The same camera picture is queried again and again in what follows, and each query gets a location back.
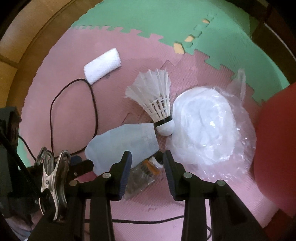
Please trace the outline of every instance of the black band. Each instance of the black band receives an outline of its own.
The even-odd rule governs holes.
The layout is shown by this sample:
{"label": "black band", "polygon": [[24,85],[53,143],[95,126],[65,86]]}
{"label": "black band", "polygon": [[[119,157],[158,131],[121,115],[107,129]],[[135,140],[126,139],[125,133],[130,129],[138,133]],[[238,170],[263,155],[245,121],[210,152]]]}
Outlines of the black band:
{"label": "black band", "polygon": [[159,120],[159,121],[155,122],[154,123],[154,126],[155,127],[161,126],[164,123],[167,123],[167,122],[171,121],[172,119],[173,119],[173,117],[172,117],[172,115],[170,115],[170,116],[168,116],[168,117],[166,117],[166,118],[164,118],[162,120]]}

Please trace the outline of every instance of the metal clip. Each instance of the metal clip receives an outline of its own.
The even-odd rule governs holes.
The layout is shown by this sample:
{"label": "metal clip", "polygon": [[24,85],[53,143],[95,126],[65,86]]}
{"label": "metal clip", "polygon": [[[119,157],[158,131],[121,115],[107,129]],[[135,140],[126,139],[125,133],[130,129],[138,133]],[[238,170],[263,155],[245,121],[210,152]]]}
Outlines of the metal clip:
{"label": "metal clip", "polygon": [[64,150],[60,153],[56,167],[54,167],[53,154],[51,151],[44,151],[41,192],[43,194],[47,193],[47,195],[44,198],[39,199],[39,205],[42,214],[44,214],[50,208],[48,203],[50,201],[54,202],[55,214],[53,221],[62,222],[67,208],[67,201],[65,197],[65,181],[70,160],[70,153],[67,150]]}
{"label": "metal clip", "polygon": [[44,158],[44,153],[47,151],[47,148],[46,147],[42,147],[37,158],[36,158],[36,161],[34,163],[34,166],[39,166],[42,161],[43,161],[43,158]]}

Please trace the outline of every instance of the bolt head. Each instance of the bolt head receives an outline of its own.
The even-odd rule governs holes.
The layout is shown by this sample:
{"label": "bolt head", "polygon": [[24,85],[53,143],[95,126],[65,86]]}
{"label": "bolt head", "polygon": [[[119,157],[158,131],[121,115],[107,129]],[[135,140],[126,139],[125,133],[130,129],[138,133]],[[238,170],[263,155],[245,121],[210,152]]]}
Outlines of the bolt head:
{"label": "bolt head", "polygon": [[108,178],[110,178],[110,177],[111,177],[111,173],[110,173],[110,172],[105,172],[105,173],[103,174],[103,178],[108,179]]}
{"label": "bolt head", "polygon": [[217,184],[220,186],[220,187],[224,187],[226,185],[226,182],[224,180],[218,180],[217,181]]}
{"label": "bolt head", "polygon": [[191,177],[192,177],[192,173],[190,173],[190,172],[185,172],[185,173],[183,174],[183,176],[184,176],[185,178],[191,178]]}
{"label": "bolt head", "polygon": [[72,186],[72,187],[74,187],[74,186],[77,185],[77,183],[78,183],[77,180],[72,180],[72,181],[69,182],[69,185]]}

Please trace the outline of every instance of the green foam mat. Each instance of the green foam mat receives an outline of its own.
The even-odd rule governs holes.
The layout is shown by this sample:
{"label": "green foam mat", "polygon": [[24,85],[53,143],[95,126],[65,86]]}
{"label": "green foam mat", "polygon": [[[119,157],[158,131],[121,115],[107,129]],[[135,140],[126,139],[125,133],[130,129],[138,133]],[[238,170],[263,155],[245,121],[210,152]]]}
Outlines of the green foam mat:
{"label": "green foam mat", "polygon": [[21,139],[19,139],[18,141],[17,153],[26,167],[32,166],[27,156],[28,155],[27,148]]}
{"label": "green foam mat", "polygon": [[[289,85],[277,65],[250,39],[258,22],[242,9],[223,0],[105,0],[90,9],[72,27],[123,27],[173,46],[182,43],[186,52],[204,52],[215,68],[223,64],[233,72],[244,68],[253,98],[260,103]],[[184,42],[188,35],[195,39]]]}

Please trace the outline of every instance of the black wire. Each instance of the black wire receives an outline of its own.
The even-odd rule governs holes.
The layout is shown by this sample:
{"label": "black wire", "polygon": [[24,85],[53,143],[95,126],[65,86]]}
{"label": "black wire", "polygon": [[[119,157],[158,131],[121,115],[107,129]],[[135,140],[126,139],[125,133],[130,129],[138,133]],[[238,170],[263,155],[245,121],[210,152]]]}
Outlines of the black wire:
{"label": "black wire", "polygon": [[[71,84],[75,83],[75,82],[78,82],[78,81],[83,81],[85,82],[89,89],[90,89],[90,92],[91,92],[91,96],[92,96],[92,101],[93,101],[93,104],[94,104],[94,112],[95,112],[95,117],[96,117],[96,126],[95,126],[95,133],[94,133],[94,136],[92,138],[94,138],[98,132],[98,128],[99,128],[99,124],[98,124],[98,111],[97,111],[97,108],[96,108],[96,100],[95,100],[95,97],[94,97],[94,92],[93,92],[93,89],[91,87],[91,85],[85,80],[85,79],[77,79],[77,80],[74,80],[72,82],[70,82],[69,84],[67,84],[58,94],[57,96],[53,99],[52,103],[51,103],[51,106],[50,106],[50,113],[49,113],[49,121],[50,121],[50,141],[51,141],[51,149],[52,149],[52,153],[54,154],[53,152],[53,131],[52,131],[52,106],[55,102],[55,100],[59,97],[59,95],[67,88],[69,87]],[[21,137],[19,136],[19,138],[24,142],[26,148],[28,149],[30,155],[32,156],[32,158],[34,160],[36,160],[36,158],[34,157],[33,153],[31,152],[28,144],[26,143],[26,141]],[[81,150],[79,151],[76,151],[74,153],[71,153],[71,156],[73,155],[76,155],[82,151],[84,151],[86,148],[86,146],[84,148],[82,148]],[[165,219],[165,220],[159,220],[159,221],[134,221],[134,220],[124,220],[124,219],[112,219],[112,222],[114,223],[133,223],[133,224],[159,224],[159,223],[165,223],[165,222],[169,222],[169,221],[172,221],[172,220],[176,220],[176,219],[179,219],[179,218],[184,218],[184,215],[182,216],[177,216],[177,217],[173,217],[173,218],[169,218],[169,219]],[[89,219],[85,219],[84,220],[85,223],[89,223]],[[207,237],[207,240],[212,236],[212,230],[209,226],[207,226],[207,229],[210,231],[210,234],[209,236]]]}
{"label": "black wire", "polygon": [[173,218],[168,218],[165,220],[159,220],[159,221],[134,221],[134,220],[124,220],[124,219],[112,219],[112,222],[114,222],[114,223],[133,223],[133,224],[159,224],[159,223],[165,223],[165,222],[169,222],[172,220],[176,220],[179,218],[184,218],[184,215],[178,216],[178,217],[173,217]]}
{"label": "black wire", "polygon": [[23,141],[23,143],[25,144],[26,148],[28,149],[30,155],[32,156],[32,158],[34,159],[34,161],[36,161],[36,157],[34,157],[32,151],[30,150],[28,144],[26,143],[26,141],[24,140],[24,138],[22,138],[20,135],[19,135],[19,138]]}
{"label": "black wire", "polygon": [[7,152],[13,157],[14,161],[17,163],[17,165],[20,167],[21,171],[25,175],[26,179],[30,184],[32,185],[32,188],[34,192],[38,195],[38,197],[42,198],[42,193],[40,189],[37,188],[35,182],[31,178],[31,175],[29,171],[27,170],[25,164],[22,162],[20,156],[17,154],[15,149],[11,146],[9,140],[6,138],[6,136],[2,133],[0,130],[0,143],[5,147]]}
{"label": "black wire", "polygon": [[[112,219],[112,222],[113,223],[132,223],[132,224],[159,224],[159,223],[165,223],[165,222],[169,222],[172,220],[176,220],[179,218],[184,218],[184,215],[173,217],[173,218],[168,218],[168,219],[164,219],[164,220],[159,220],[159,221],[135,221],[135,220],[124,220],[124,219]],[[209,232],[210,232],[209,236],[207,237],[207,240],[209,240],[210,237],[212,236],[212,229],[207,225],[207,230],[209,230]]]}
{"label": "black wire", "polygon": [[[71,84],[75,83],[75,82],[78,82],[78,81],[83,81],[87,84],[87,86],[89,87],[89,90],[91,92],[91,97],[92,97],[92,101],[93,101],[93,104],[94,104],[94,114],[95,114],[95,118],[96,118],[96,127],[95,127],[95,131],[94,131],[94,136],[92,137],[92,139],[96,136],[97,132],[98,132],[98,128],[99,128],[99,123],[98,123],[98,111],[97,111],[97,108],[96,108],[96,99],[94,97],[94,91],[91,87],[91,85],[89,84],[89,82],[87,82],[87,80],[85,79],[77,79],[77,80],[73,80],[72,82],[70,82],[69,84],[67,84],[58,94],[57,96],[54,98],[54,100],[52,101],[52,104],[50,106],[50,113],[49,113],[49,122],[50,122],[50,144],[51,144],[51,149],[52,149],[52,154],[54,155],[54,143],[53,143],[53,134],[52,134],[52,106],[55,102],[55,100],[59,97],[59,95],[68,87],[70,86]],[[71,153],[71,156],[73,155],[76,155],[82,151],[84,151],[86,148],[83,147],[82,149],[74,152],[74,153]]]}

